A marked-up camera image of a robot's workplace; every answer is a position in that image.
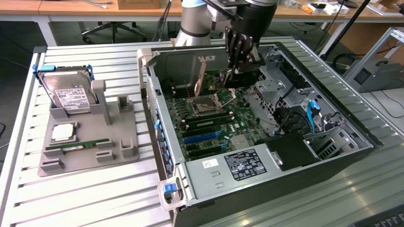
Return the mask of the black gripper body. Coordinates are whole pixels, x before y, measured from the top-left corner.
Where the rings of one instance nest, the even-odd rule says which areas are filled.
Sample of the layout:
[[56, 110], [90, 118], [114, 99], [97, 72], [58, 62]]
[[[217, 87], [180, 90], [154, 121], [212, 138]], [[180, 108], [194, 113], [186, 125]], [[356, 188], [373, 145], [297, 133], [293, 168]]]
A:
[[269, 6], [244, 5], [236, 10], [237, 19], [230, 21], [234, 31], [252, 37], [257, 44], [266, 32], [276, 11], [276, 3]]

